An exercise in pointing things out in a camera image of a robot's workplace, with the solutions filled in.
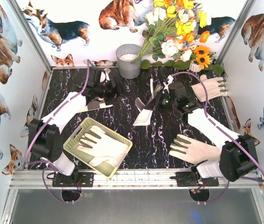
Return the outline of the white green work glove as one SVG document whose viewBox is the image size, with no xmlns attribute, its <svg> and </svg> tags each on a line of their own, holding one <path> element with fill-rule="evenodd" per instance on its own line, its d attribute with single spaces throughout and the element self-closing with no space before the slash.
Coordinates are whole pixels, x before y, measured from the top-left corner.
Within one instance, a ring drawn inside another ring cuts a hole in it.
<svg viewBox="0 0 264 224">
<path fill-rule="evenodd" d="M 126 155 L 128 146 L 106 135 L 98 126 L 92 126 L 88 132 L 82 135 L 77 150 L 91 156 L 89 165 L 97 167 L 103 162 L 116 167 L 119 160 Z"/>
</svg>

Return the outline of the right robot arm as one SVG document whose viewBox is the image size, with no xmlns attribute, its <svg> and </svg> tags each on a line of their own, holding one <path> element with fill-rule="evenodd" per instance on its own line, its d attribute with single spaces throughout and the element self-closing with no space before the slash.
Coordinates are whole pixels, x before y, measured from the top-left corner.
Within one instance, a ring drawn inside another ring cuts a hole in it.
<svg viewBox="0 0 264 224">
<path fill-rule="evenodd" d="M 259 166 L 254 139 L 229 130 L 211 117 L 198 102 L 185 95 L 185 86 L 171 83 L 157 91 L 145 112 L 154 109 L 175 109 L 189 125 L 204 134 L 212 144 L 178 134 L 170 145 L 169 154 L 195 165 L 202 179 L 225 178 L 230 182 L 243 178 Z"/>
</svg>

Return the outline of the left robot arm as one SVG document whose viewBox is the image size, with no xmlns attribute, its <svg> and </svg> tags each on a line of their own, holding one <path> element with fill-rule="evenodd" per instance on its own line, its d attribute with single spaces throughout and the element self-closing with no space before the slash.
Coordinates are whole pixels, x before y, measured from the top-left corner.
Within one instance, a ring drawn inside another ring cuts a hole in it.
<svg viewBox="0 0 264 224">
<path fill-rule="evenodd" d="M 86 78 L 81 84 L 73 86 L 54 111 L 30 122 L 25 162 L 28 165 L 46 163 L 55 172 L 72 175 L 75 164 L 64 154 L 61 137 L 66 124 L 95 99 L 102 98 L 109 105 L 124 92 L 120 77 L 110 74 L 108 68 L 87 68 Z"/>
</svg>

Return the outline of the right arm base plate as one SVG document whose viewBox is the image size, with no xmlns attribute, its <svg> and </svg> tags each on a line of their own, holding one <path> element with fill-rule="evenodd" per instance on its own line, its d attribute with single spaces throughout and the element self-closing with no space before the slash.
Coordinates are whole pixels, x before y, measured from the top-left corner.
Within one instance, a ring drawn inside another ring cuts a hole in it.
<svg viewBox="0 0 264 224">
<path fill-rule="evenodd" d="M 192 166 L 189 171 L 176 172 L 175 176 L 170 179 L 176 180 L 178 187 L 217 187 L 219 186 L 218 179 L 214 177 L 203 178 L 196 168 Z"/>
</svg>

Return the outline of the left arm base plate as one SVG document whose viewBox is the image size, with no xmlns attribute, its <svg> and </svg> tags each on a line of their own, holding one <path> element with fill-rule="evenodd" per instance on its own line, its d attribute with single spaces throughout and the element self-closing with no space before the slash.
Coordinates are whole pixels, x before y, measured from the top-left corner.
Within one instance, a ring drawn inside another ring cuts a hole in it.
<svg viewBox="0 0 264 224">
<path fill-rule="evenodd" d="M 52 186 L 53 187 L 92 187 L 94 181 L 93 172 L 80 172 L 74 169 L 70 176 L 61 173 L 54 174 Z"/>
</svg>

